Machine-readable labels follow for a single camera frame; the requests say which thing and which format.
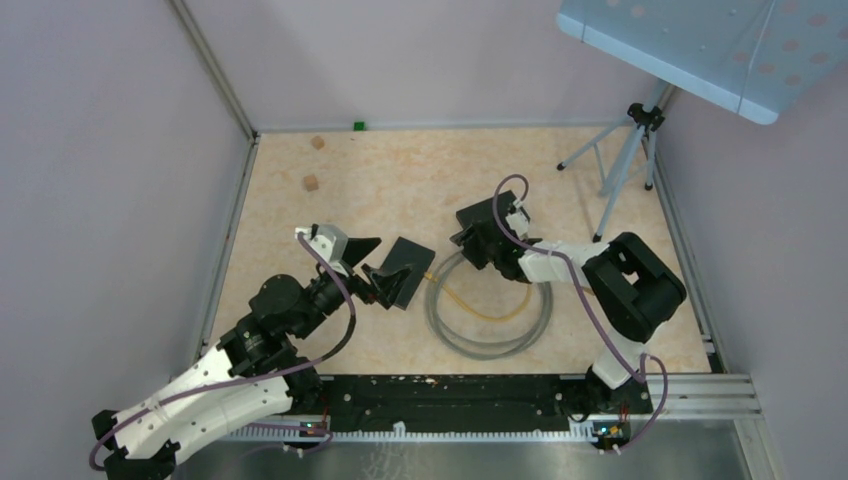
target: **tripod leg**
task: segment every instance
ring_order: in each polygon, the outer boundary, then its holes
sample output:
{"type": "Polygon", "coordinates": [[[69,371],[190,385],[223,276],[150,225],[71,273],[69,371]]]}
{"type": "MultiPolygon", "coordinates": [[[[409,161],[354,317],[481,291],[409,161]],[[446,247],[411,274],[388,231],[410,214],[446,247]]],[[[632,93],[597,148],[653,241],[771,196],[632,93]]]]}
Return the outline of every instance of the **tripod leg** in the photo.
{"type": "Polygon", "coordinates": [[[642,142],[642,134],[645,132],[645,127],[638,127],[634,132],[631,133],[630,138],[628,138],[627,143],[621,148],[621,152],[625,155],[623,157],[623,161],[621,162],[620,172],[618,173],[618,178],[615,183],[615,188],[610,195],[609,200],[607,201],[607,208],[604,210],[604,216],[601,217],[601,223],[598,225],[598,230],[595,231],[595,236],[592,237],[593,242],[599,242],[601,237],[604,234],[604,229],[607,227],[607,222],[609,221],[610,214],[612,214],[612,208],[615,206],[615,201],[618,199],[618,195],[621,193],[621,187],[624,186],[624,182],[627,181],[627,172],[630,170],[630,165],[633,164],[633,156],[636,154],[636,149],[639,148],[639,145],[642,142]]]}
{"type": "Polygon", "coordinates": [[[657,132],[648,132],[648,165],[645,177],[645,190],[654,188],[654,167],[657,161],[657,132]]]}
{"type": "Polygon", "coordinates": [[[576,152],[571,154],[570,157],[559,162],[557,164],[557,170],[559,170],[559,171],[565,170],[565,167],[569,166],[573,161],[577,160],[577,158],[580,155],[583,155],[584,153],[586,153],[590,148],[592,148],[593,145],[596,145],[598,142],[603,140],[604,137],[606,137],[607,135],[612,133],[613,130],[624,125],[624,123],[627,122],[627,120],[630,120],[630,117],[625,115],[622,118],[620,118],[618,121],[609,124],[609,126],[607,126],[607,128],[605,128],[601,133],[595,135],[595,138],[589,140],[585,145],[580,147],[580,150],[577,150],[576,152]]]}
{"type": "Polygon", "coordinates": [[[618,151],[618,157],[615,159],[615,163],[612,165],[612,168],[610,168],[610,173],[607,175],[606,180],[604,180],[604,184],[600,191],[601,196],[609,195],[620,177],[627,178],[627,171],[630,169],[630,157],[627,156],[628,149],[630,148],[630,144],[634,142],[638,144],[641,141],[641,132],[643,131],[644,128],[639,125],[634,125],[630,130],[630,133],[627,135],[627,140],[624,141],[624,144],[621,146],[621,150],[618,151]]]}

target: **metal floor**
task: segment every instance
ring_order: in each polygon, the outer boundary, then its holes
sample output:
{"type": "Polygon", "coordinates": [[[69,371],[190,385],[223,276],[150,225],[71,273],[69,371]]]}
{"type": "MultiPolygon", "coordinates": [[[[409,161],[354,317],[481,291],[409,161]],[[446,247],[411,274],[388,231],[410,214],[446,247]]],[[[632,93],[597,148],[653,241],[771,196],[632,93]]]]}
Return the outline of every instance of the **metal floor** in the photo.
{"type": "Polygon", "coordinates": [[[258,445],[216,442],[196,453],[174,479],[750,478],[732,421],[660,422],[621,456],[567,443],[338,443],[302,460],[270,449],[237,461],[258,445]]]}

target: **tripod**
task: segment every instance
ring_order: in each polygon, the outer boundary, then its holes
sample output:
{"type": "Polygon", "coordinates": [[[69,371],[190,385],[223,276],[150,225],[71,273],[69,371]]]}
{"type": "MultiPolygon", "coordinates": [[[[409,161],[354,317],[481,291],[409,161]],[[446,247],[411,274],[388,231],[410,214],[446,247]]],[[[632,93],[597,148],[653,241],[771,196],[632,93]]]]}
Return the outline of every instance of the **tripod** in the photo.
{"type": "Polygon", "coordinates": [[[589,142],[574,152],[574,154],[557,164],[557,170],[565,170],[566,167],[577,160],[578,157],[586,153],[590,148],[595,150],[595,159],[598,162],[601,182],[603,183],[600,194],[602,196],[609,195],[609,200],[607,201],[607,207],[604,210],[604,216],[601,217],[601,223],[598,225],[598,229],[595,230],[595,235],[592,237],[592,242],[599,242],[601,240],[601,237],[604,234],[604,229],[609,221],[610,214],[612,214],[612,208],[615,205],[615,201],[618,199],[618,195],[621,193],[621,187],[624,186],[624,182],[645,169],[647,170],[645,190],[652,190],[654,188],[654,163],[656,162],[657,129],[665,120],[665,117],[662,116],[662,110],[660,110],[657,104],[660,103],[661,99],[670,95],[672,89],[674,89],[673,85],[670,85],[664,80],[658,79],[651,95],[648,97],[648,101],[645,102],[644,105],[641,103],[634,103],[630,105],[630,108],[627,109],[627,115],[611,123],[601,133],[595,136],[595,138],[589,140],[589,142]],[[627,136],[627,140],[625,140],[624,145],[621,146],[621,150],[618,152],[618,157],[610,169],[609,175],[606,175],[604,173],[604,165],[601,162],[601,152],[598,149],[598,142],[606,138],[607,135],[612,133],[616,128],[624,126],[631,121],[634,122],[634,125],[630,129],[630,134],[627,136]],[[648,161],[643,167],[634,172],[633,175],[628,175],[630,166],[633,164],[633,157],[636,155],[636,149],[639,148],[639,145],[642,143],[642,137],[648,138],[648,161]]]}

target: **blue panel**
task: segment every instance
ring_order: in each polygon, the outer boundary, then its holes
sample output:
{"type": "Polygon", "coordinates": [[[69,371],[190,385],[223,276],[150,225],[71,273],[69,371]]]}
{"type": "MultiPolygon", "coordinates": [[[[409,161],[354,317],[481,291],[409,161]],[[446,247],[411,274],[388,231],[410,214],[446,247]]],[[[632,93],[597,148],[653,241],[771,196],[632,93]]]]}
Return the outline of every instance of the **blue panel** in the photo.
{"type": "Polygon", "coordinates": [[[566,0],[557,23],[762,124],[848,58],[844,0],[566,0]]]}

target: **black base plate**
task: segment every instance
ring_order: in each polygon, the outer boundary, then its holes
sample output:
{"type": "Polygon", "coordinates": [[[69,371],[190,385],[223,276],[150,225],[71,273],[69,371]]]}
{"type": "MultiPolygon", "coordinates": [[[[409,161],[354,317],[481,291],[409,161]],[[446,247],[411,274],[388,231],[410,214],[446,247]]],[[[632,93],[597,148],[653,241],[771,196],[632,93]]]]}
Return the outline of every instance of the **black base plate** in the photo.
{"type": "MultiPolygon", "coordinates": [[[[326,407],[335,432],[391,431],[399,421],[409,432],[563,431],[569,429],[569,414],[580,417],[568,410],[569,396],[585,385],[582,375],[335,375],[323,380],[323,402],[286,415],[321,415],[326,407]]],[[[643,392],[644,385],[631,381],[614,395],[616,402],[627,402],[631,414],[650,413],[643,392]]]]}

